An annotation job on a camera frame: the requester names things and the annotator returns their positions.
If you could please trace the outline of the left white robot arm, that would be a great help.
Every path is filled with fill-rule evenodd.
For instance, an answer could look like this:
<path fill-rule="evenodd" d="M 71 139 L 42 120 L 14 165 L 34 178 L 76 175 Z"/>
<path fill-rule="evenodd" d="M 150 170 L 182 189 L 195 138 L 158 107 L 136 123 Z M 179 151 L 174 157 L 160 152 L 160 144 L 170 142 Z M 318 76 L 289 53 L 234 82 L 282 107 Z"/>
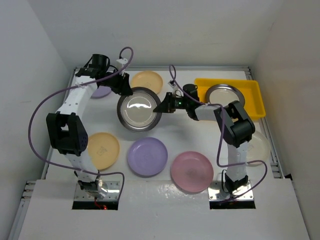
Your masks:
<path fill-rule="evenodd" d="M 85 108 L 98 87 L 109 87 L 120 96 L 130 96 L 133 91 L 129 74 L 125 73 L 128 60 L 119 57 L 116 70 L 110 72 L 110 60 L 102 54 L 93 54 L 74 75 L 74 88 L 55 113 L 49 113 L 46 124 L 51 146 L 64 155 L 75 168 L 80 189 L 96 199 L 107 195 L 107 188 L 100 178 L 88 152 L 89 137 L 82 123 Z"/>

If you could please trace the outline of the steel rimmed plate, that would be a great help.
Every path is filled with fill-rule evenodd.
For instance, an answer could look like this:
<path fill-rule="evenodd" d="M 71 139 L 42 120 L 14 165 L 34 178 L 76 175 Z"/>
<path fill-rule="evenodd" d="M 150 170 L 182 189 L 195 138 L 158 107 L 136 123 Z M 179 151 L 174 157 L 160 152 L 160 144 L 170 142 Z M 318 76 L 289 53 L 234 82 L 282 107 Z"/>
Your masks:
<path fill-rule="evenodd" d="M 205 101 L 210 104 L 228 105 L 238 101 L 245 106 L 245 97 L 239 89 L 228 84 L 216 84 L 211 86 L 205 93 Z"/>
<path fill-rule="evenodd" d="M 154 112 L 160 103 L 160 98 L 152 90 L 134 87 L 132 95 L 119 98 L 117 117 L 120 123 L 131 132 L 148 132 L 159 123 L 162 117 L 161 113 Z"/>

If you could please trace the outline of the cream white plate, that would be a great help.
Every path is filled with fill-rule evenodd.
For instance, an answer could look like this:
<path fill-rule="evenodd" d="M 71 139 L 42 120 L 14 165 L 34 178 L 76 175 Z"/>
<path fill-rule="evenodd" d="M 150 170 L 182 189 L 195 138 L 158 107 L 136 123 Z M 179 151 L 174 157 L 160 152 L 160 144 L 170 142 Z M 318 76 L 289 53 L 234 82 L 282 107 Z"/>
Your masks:
<path fill-rule="evenodd" d="M 256 131 L 251 140 L 248 142 L 247 148 L 247 162 L 264 161 L 269 159 L 271 154 L 271 146 L 267 138 L 259 131 Z"/>

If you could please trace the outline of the purple plastic plate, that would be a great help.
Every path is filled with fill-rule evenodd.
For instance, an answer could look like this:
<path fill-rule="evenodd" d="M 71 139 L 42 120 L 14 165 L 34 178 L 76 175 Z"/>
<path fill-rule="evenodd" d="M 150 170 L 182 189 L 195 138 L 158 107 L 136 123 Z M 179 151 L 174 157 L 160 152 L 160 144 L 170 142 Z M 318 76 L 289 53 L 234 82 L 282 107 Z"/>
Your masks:
<path fill-rule="evenodd" d="M 154 137 L 144 137 L 135 141 L 127 152 L 129 168 L 142 177 L 159 174 L 168 162 L 168 150 L 164 143 Z"/>

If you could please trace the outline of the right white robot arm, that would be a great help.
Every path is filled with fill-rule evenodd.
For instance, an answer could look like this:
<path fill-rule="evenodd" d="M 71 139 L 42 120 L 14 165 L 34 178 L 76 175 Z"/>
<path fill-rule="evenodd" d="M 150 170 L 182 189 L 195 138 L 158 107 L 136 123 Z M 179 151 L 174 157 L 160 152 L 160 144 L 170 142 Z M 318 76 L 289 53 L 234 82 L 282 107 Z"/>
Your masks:
<path fill-rule="evenodd" d="M 246 170 L 248 143 L 255 132 L 255 125 L 245 111 L 242 103 L 234 100 L 222 106 L 219 103 L 201 103 L 198 87 L 186 84 L 183 96 L 167 92 L 164 100 L 153 110 L 155 113 L 174 113 L 185 110 L 195 121 L 215 121 L 218 123 L 223 140 L 227 143 L 228 164 L 224 185 L 229 194 L 248 182 Z"/>

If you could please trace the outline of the yellow plastic plate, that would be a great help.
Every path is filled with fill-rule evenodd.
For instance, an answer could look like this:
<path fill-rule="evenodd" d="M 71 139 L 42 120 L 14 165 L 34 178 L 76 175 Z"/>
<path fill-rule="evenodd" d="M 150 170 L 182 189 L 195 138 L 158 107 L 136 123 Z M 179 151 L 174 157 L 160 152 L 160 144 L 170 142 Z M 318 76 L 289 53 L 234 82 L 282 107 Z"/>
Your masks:
<path fill-rule="evenodd" d="M 154 71 L 141 71 L 132 77 L 130 86 L 132 88 L 144 87 L 159 94 L 163 88 L 163 78 Z"/>

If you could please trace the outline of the pink plastic plate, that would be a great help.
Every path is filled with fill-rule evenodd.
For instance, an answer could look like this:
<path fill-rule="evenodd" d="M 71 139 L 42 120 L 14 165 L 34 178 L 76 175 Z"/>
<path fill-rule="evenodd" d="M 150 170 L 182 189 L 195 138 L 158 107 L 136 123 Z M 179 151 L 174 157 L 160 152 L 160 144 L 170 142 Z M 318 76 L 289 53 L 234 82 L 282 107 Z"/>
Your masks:
<path fill-rule="evenodd" d="M 185 151 L 172 162 L 170 175 L 175 185 L 187 193 L 200 193 L 213 181 L 214 169 L 209 159 L 196 151 Z"/>

